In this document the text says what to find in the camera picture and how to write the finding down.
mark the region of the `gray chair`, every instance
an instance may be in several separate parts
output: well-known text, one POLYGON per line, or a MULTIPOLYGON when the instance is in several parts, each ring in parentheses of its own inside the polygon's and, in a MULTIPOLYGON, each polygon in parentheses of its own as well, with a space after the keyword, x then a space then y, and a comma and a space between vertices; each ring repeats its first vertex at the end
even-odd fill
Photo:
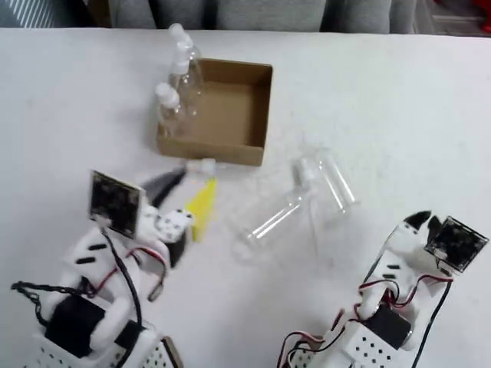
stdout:
POLYGON ((109 0, 113 27, 411 33, 417 0, 109 0))

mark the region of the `perforated plate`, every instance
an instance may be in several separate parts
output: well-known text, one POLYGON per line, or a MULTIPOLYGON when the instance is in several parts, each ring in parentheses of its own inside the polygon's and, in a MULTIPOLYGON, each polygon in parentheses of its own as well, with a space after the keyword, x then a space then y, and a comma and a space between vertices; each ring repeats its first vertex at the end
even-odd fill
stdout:
POLYGON ((366 368, 398 367, 397 351, 363 324, 346 327, 343 351, 366 368))
MULTIPOLYGON (((79 360, 40 334, 35 334, 35 351, 28 368, 114 368, 124 349, 114 344, 104 356, 94 361, 79 360)), ((178 368, 172 363, 165 347, 159 342, 144 360, 142 368, 178 368)))
MULTIPOLYGON (((300 343, 298 347, 310 349, 307 343, 300 343)), ((314 357, 314 353, 307 350, 297 350, 292 357, 292 368, 306 368, 314 357)))
POLYGON ((162 343, 159 343, 147 357, 143 368, 175 368, 162 343))

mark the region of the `red object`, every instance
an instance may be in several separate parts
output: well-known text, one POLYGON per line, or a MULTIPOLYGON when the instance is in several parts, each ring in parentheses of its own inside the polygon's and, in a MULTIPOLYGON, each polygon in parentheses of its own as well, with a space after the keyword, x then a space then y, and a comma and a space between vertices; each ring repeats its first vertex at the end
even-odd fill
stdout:
MULTIPOLYGON (((434 0, 436 3, 441 3, 442 0, 434 0)), ((483 26, 483 31, 491 33, 491 0, 474 0, 474 3, 483 8, 487 13, 487 19, 483 26)))

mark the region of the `cable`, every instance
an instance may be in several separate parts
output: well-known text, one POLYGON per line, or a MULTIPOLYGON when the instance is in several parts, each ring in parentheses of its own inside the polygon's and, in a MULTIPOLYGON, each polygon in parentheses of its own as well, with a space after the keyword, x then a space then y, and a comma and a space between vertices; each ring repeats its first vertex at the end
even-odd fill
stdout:
MULTIPOLYGON (((359 321, 356 319, 350 319, 350 320, 347 320, 346 323, 347 322, 359 322, 359 321)), ((325 351, 325 350, 329 349, 330 347, 332 347, 334 345, 334 343, 336 341, 338 341, 338 339, 341 337, 341 335, 344 333, 345 330, 346 330, 346 327, 344 325, 341 328, 341 331, 339 331, 338 335, 336 335, 336 337, 330 343, 328 343, 325 347, 322 347, 321 349, 308 349, 308 348, 304 348, 304 347, 294 347, 294 348, 290 349, 290 351, 286 354, 287 361, 289 361, 291 359, 290 354, 294 353, 296 350, 304 350, 304 351, 310 351, 312 353, 320 353, 321 351, 325 351)))
POLYGON ((422 281, 424 280, 425 278, 429 278, 431 280, 435 280, 435 281, 438 281, 438 282, 451 282, 453 281, 452 278, 440 278, 438 276, 433 276, 431 274, 424 274, 423 276, 419 276, 419 278, 417 279, 417 282, 416 284, 414 285, 413 287, 413 290, 409 293, 407 299, 405 302, 403 303, 393 303, 393 305, 396 307, 396 308, 404 308, 406 307, 411 301, 413 301, 414 299, 414 296, 416 295, 416 291, 417 291, 417 285, 422 281))
MULTIPOLYGON (((112 240, 110 240, 110 237, 106 232, 106 229, 105 228, 100 228, 100 229, 101 229, 101 234, 106 238, 107 242, 109 243, 110 251, 114 256, 114 260, 116 261, 117 267, 120 269, 121 274, 123 274, 124 279, 126 280, 126 282, 128 284, 128 288, 130 289, 131 297, 133 298, 133 303, 135 305, 135 310, 137 312, 137 324, 139 327, 139 331, 141 331, 143 328, 143 318, 141 315, 140 299, 138 298, 138 293, 137 293, 137 290, 135 289, 135 285, 131 281, 130 274, 128 273, 128 270, 127 270, 126 266, 124 265, 123 260, 117 254, 116 249, 114 248, 114 244, 113 244, 112 240)), ((137 340, 138 340, 138 338, 136 338, 133 341, 133 343, 126 349, 123 356, 121 357, 121 360, 119 360, 117 362, 117 365, 115 368, 121 368, 126 363, 126 361, 128 360, 128 357, 131 355, 135 345, 137 344, 137 340)))
POLYGON ((282 349, 280 350, 280 353, 279 353, 278 362, 276 363, 276 368, 280 368, 280 366, 282 364, 283 352, 285 351, 286 341, 288 340, 289 337, 294 336, 294 335, 301 335, 305 339, 310 340, 310 341, 314 341, 315 343, 324 343, 325 342, 324 339, 318 339, 316 337, 313 337, 308 332, 293 331, 293 332, 289 333, 288 335, 286 335, 285 339, 283 340, 282 349))
MULTIPOLYGON (((157 288, 160 288, 163 285, 163 279, 166 277, 166 272, 167 272, 168 264, 167 264, 166 260, 159 253, 157 253, 153 249, 147 248, 147 247, 133 248, 133 249, 131 249, 128 252, 128 254, 126 255, 126 257, 130 257, 131 255, 134 256, 135 255, 134 253, 136 251, 142 251, 142 252, 146 253, 147 255, 149 255, 150 257, 152 257, 154 259, 156 259, 159 263, 161 263, 161 265, 163 267, 162 273, 160 274, 159 281, 157 282, 157 284, 153 288, 152 292, 150 293, 150 295, 153 295, 153 293, 157 290, 157 288)), ((106 284, 107 280, 109 280, 113 276, 113 274, 115 274, 116 272, 117 272, 117 268, 113 268, 106 275, 106 277, 101 281, 101 283, 97 287, 97 289, 95 291, 95 294, 98 294, 102 290, 102 288, 106 284)))
POLYGON ((344 312, 345 312, 344 308, 339 310, 338 315, 336 316, 334 322, 332 323, 331 332, 334 331, 334 329, 338 325, 339 321, 341 320, 341 317, 343 317, 344 315, 344 312))
POLYGON ((43 318, 41 314, 41 302, 39 300, 39 294, 28 291, 29 289, 57 292, 60 294, 71 294, 77 296, 86 295, 88 297, 91 297, 94 295, 94 289, 91 287, 91 285, 89 287, 89 284, 86 284, 83 288, 75 289, 73 287, 51 286, 46 284, 33 284, 31 282, 17 281, 12 284, 10 289, 19 292, 27 299, 29 299, 32 303, 34 303, 36 318, 38 319, 39 324, 43 327, 46 327, 48 325, 48 322, 43 318))
POLYGON ((371 288, 372 286, 374 286, 376 284, 380 284, 381 282, 390 282, 390 283, 396 285, 397 295, 394 295, 394 301, 397 301, 397 299, 399 299, 399 296, 400 296, 399 284, 395 280, 391 280, 388 278, 385 278, 383 280, 376 280, 376 281, 372 281, 372 282, 367 282, 366 284, 361 284, 358 287, 358 290, 361 291, 361 290, 364 290, 364 289, 369 288, 369 287, 371 288))
POLYGON ((445 291, 443 292, 442 297, 440 298, 440 301, 438 302, 437 307, 433 311, 433 314, 431 315, 430 322, 428 322, 427 329, 424 331, 423 339, 421 340, 420 347, 417 351, 416 357, 414 358, 413 365, 411 368, 416 368, 418 362, 420 361, 421 354, 424 349, 424 345, 427 342, 428 335, 430 334, 431 327, 433 325, 433 322, 435 321, 435 318, 438 315, 438 312, 440 311, 440 308, 443 306, 443 303, 445 302, 445 299, 447 299, 447 295, 450 292, 450 288, 452 287, 453 281, 448 281, 447 282, 447 287, 445 288, 445 291))

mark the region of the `black wire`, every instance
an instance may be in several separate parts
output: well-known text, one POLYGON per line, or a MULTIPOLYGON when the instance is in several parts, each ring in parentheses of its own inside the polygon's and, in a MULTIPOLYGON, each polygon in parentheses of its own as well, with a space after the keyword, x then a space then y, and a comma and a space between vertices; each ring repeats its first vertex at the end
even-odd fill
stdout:
POLYGON ((396 289, 397 289, 397 296, 394 295, 395 297, 395 301, 397 301, 399 299, 399 296, 400 296, 400 287, 399 287, 399 284, 397 283, 397 281, 395 280, 391 280, 390 278, 384 278, 384 279, 381 279, 381 280, 377 280, 377 281, 373 281, 373 282, 365 282, 363 284, 372 284, 371 286, 368 286, 368 287, 364 287, 360 290, 361 293, 363 293, 364 289, 368 289, 368 288, 371 288, 372 286, 376 285, 376 284, 381 284, 383 282, 391 282, 392 284, 396 285, 396 289))
POLYGON ((334 343, 336 341, 338 341, 339 337, 341 337, 341 335, 344 333, 345 330, 346 330, 346 327, 343 327, 341 329, 341 331, 339 331, 338 335, 330 343, 328 343, 325 347, 322 347, 321 349, 308 349, 308 348, 306 349, 304 347, 294 347, 294 348, 290 349, 290 351, 288 351, 288 353, 286 354, 287 362, 288 362, 288 358, 290 357, 290 354, 296 350, 304 350, 304 351, 310 351, 312 353, 320 353, 321 351, 329 349, 330 347, 332 347, 334 345, 334 343))
POLYGON ((40 291, 48 291, 48 292, 57 292, 60 294, 71 294, 71 295, 87 295, 88 297, 94 296, 94 289, 90 284, 83 284, 81 288, 75 289, 73 287, 65 287, 65 286, 52 286, 46 284, 33 284, 32 282, 26 281, 17 281, 10 287, 11 290, 15 290, 20 294, 24 295, 27 299, 29 299, 35 305, 35 313, 36 318, 40 325, 46 327, 48 322, 43 318, 41 314, 41 301, 39 300, 39 294, 34 293, 28 290, 40 290, 40 291))
POLYGON ((414 358, 413 365, 411 366, 411 368, 416 368, 418 362, 420 361, 421 354, 422 354, 423 349, 424 349, 424 345, 426 344, 428 335, 430 334, 431 326, 433 325, 433 322, 435 321, 435 318, 437 317, 438 312, 440 311, 440 308, 443 306, 445 299, 447 299, 447 295, 450 292, 450 288, 452 287, 452 283, 453 283, 453 281, 447 282, 447 287, 445 288, 445 291, 443 292, 443 295, 442 295, 440 301, 438 302, 437 307, 435 308, 435 310, 433 311, 433 314, 431 315, 430 322, 428 322, 427 329, 424 331, 424 335, 423 335, 423 339, 421 340, 420 348, 417 351, 416 358, 414 358))
MULTIPOLYGON (((101 234, 106 238, 107 242, 109 243, 110 251, 114 256, 114 260, 116 261, 116 265, 120 269, 121 274, 123 274, 124 279, 126 280, 126 282, 128 284, 128 287, 129 287, 130 293, 131 293, 131 297, 133 298, 133 302, 135 304, 135 310, 137 312, 137 324, 138 324, 139 330, 142 330, 143 318, 141 315, 140 299, 138 298, 138 293, 137 293, 137 290, 135 289, 135 285, 131 281, 131 276, 128 273, 126 266, 124 265, 123 260, 117 254, 116 249, 114 248, 113 241, 110 240, 110 237, 106 233, 106 230, 104 228, 101 228, 101 234)), ((135 345, 137 344, 137 340, 138 339, 133 340, 133 343, 126 349, 126 351, 124 352, 121 359, 117 362, 116 368, 121 368, 126 363, 128 358, 130 357, 131 353, 133 352, 135 345)))

